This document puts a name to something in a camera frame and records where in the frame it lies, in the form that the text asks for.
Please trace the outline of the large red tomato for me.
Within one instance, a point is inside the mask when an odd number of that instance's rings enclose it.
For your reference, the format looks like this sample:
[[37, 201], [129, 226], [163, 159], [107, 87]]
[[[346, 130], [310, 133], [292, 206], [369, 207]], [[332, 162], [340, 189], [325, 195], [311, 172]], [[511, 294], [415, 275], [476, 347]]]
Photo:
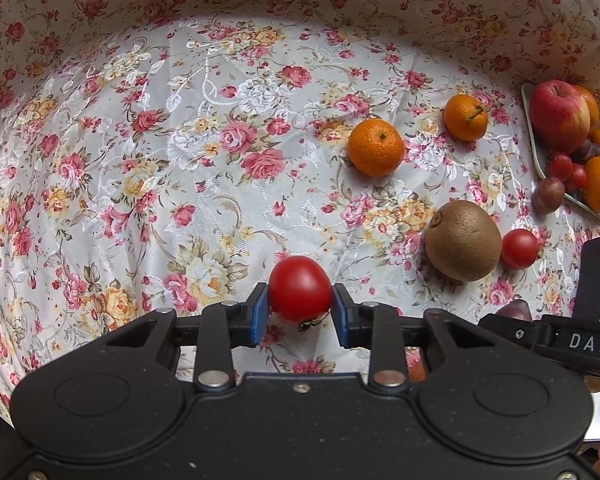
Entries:
[[311, 258], [289, 256], [274, 266], [268, 279], [271, 310], [290, 324], [319, 318], [332, 305], [332, 284]]

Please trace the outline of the dark purple passion fruit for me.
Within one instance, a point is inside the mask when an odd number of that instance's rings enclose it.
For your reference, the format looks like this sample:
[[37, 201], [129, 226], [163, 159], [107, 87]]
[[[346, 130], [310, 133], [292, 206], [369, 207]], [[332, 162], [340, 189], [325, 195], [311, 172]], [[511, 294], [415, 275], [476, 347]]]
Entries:
[[532, 320], [528, 302], [523, 299], [512, 300], [509, 304], [506, 304], [506, 306], [499, 308], [495, 314], [526, 322], [530, 322]]

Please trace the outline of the brown kiwi fruit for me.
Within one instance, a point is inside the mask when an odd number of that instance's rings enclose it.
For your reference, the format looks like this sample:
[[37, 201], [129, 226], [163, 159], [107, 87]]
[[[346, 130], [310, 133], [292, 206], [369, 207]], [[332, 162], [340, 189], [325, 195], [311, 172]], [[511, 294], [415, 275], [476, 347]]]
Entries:
[[452, 280], [479, 281], [498, 264], [502, 237], [493, 219], [477, 204], [452, 200], [432, 216], [425, 230], [429, 263]]

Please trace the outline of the mandarin orange with stem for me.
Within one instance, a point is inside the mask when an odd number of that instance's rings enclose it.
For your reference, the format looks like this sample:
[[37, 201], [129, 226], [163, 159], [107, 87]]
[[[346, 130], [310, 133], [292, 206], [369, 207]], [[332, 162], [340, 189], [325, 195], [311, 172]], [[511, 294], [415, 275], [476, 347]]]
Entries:
[[467, 94], [457, 94], [443, 110], [446, 130], [456, 140], [474, 142], [486, 134], [488, 113], [480, 101]]

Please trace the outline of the small red cherry tomato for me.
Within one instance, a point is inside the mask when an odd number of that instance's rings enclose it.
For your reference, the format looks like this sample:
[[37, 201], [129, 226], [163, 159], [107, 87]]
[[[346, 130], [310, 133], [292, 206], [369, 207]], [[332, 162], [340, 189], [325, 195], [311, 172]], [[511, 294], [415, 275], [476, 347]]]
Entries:
[[503, 237], [501, 259], [511, 269], [527, 269], [538, 258], [538, 253], [538, 239], [529, 230], [514, 229]]

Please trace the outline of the cherry tomato on plate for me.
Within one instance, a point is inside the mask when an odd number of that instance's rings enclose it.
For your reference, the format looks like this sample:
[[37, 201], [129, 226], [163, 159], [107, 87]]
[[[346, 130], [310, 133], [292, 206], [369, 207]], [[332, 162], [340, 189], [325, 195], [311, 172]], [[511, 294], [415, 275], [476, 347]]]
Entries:
[[548, 178], [567, 182], [573, 173], [573, 162], [564, 153], [551, 152], [546, 159], [545, 173]]
[[584, 191], [586, 182], [588, 182], [588, 177], [586, 176], [584, 167], [579, 164], [573, 164], [571, 176], [565, 183], [565, 190], [571, 196], [578, 196]]

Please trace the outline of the purple plum on plate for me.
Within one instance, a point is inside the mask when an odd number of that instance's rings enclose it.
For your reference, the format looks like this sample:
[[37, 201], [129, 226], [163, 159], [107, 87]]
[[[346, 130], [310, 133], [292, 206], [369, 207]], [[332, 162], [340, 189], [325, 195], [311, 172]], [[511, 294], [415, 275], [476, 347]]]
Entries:
[[579, 165], [584, 165], [589, 159], [596, 156], [600, 156], [600, 146], [588, 139], [570, 154], [571, 160]]

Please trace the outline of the pale green fruit plate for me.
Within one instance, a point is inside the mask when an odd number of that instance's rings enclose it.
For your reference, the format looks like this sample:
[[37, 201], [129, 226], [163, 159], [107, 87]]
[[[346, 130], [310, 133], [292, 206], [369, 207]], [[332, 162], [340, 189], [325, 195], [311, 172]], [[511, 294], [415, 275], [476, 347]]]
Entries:
[[[534, 89], [534, 84], [530, 84], [530, 82], [524, 82], [520, 86], [520, 95], [522, 106], [524, 107], [524, 116], [526, 116], [527, 131], [531, 148], [533, 167], [538, 178], [544, 179], [546, 177], [546, 158], [548, 154], [550, 154], [550, 152], [547, 151], [547, 149], [544, 148], [544, 146], [539, 142], [539, 139], [536, 137], [535, 131], [532, 126], [532, 122], [530, 120], [529, 102]], [[578, 207], [583, 212], [586, 212], [590, 216], [600, 221], [600, 214], [598, 212], [592, 211], [592, 209], [589, 206], [586, 206], [585, 203], [583, 203], [582, 200], [579, 200], [576, 196], [572, 196], [566, 193], [565, 202], [570, 203], [570, 205], [573, 207]]]

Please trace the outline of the floral tablecloth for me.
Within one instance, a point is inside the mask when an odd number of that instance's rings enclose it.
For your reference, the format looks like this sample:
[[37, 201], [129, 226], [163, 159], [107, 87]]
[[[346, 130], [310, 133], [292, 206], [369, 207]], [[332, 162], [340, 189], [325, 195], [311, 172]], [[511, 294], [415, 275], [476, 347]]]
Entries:
[[[600, 102], [600, 0], [0, 0], [0, 414], [41, 365], [291, 255], [407, 315], [570, 313], [600, 223], [531, 208], [520, 86], [553, 78]], [[445, 128], [457, 94], [486, 108], [477, 141]], [[387, 177], [348, 159], [367, 118], [404, 141]], [[452, 200], [538, 258], [437, 271], [425, 230]]]

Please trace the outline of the small kumquat orange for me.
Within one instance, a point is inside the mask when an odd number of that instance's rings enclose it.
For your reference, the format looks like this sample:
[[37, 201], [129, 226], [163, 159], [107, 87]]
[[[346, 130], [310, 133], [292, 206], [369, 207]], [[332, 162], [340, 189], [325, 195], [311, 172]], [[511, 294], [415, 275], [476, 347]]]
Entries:
[[588, 140], [600, 147], [600, 128], [592, 128], [588, 133]]

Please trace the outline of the red apple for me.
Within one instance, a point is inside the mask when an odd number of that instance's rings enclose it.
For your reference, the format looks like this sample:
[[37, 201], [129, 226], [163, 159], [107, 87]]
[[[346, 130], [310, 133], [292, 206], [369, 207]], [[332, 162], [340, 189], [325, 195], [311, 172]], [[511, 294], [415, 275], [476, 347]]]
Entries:
[[590, 130], [588, 104], [572, 84], [562, 80], [538, 84], [531, 93], [528, 114], [536, 140], [554, 152], [571, 154]]

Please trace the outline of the orange behind apple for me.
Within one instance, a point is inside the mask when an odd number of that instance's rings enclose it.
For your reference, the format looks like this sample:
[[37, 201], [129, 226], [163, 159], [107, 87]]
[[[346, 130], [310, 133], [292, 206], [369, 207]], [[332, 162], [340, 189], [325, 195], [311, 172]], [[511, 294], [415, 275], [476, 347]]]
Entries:
[[580, 84], [575, 84], [573, 88], [580, 93], [582, 98], [585, 100], [585, 104], [588, 106], [588, 114], [590, 114], [590, 128], [596, 128], [600, 122], [600, 107], [598, 106], [596, 97], [590, 90], [580, 86]]

